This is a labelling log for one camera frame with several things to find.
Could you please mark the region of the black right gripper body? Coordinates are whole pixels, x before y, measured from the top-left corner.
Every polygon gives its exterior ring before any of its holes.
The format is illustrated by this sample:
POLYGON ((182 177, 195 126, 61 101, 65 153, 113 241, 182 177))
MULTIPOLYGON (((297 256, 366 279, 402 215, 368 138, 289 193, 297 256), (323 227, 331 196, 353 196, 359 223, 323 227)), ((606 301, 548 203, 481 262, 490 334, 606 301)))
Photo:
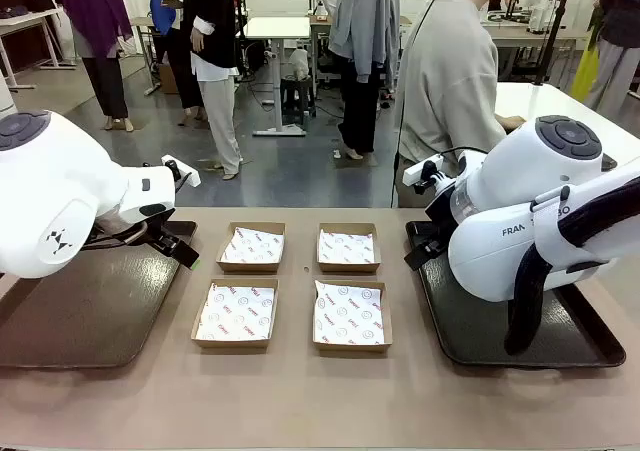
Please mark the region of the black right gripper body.
POLYGON ((454 187, 449 186, 438 194, 425 209, 433 228, 431 237, 438 249, 445 249, 448 246, 454 232, 454 217, 450 205, 453 191, 454 187))

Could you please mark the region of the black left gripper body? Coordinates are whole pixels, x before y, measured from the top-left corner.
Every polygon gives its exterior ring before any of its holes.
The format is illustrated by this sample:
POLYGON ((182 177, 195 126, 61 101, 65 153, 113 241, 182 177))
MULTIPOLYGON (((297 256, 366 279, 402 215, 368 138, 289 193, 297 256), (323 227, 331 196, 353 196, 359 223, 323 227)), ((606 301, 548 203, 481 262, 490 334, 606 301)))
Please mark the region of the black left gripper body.
POLYGON ((166 223, 174 212, 174 209, 166 210, 147 219, 147 244, 164 256, 172 256, 180 242, 166 228, 166 223))

